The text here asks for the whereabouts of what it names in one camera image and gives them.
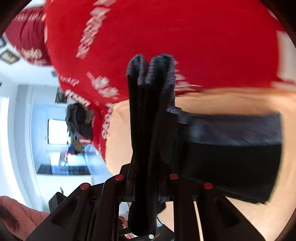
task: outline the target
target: screw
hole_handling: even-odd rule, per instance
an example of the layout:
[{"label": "screw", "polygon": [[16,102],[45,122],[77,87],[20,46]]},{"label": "screw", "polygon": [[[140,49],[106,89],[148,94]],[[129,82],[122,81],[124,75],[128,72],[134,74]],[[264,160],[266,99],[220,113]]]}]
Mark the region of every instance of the screw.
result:
[{"label": "screw", "polygon": [[80,189],[82,189],[82,190],[87,190],[88,188],[89,188],[89,184],[88,183],[82,183],[81,185],[80,185]]},{"label": "screw", "polygon": [[124,179],[124,176],[121,175],[121,174],[118,174],[118,175],[115,176],[116,181],[122,181],[123,179]]},{"label": "screw", "polygon": [[170,175],[170,179],[172,179],[172,180],[177,180],[178,178],[179,178],[178,174],[172,173]]},{"label": "screw", "polygon": [[213,188],[213,184],[212,183],[205,183],[204,188],[207,190],[211,190]]}]

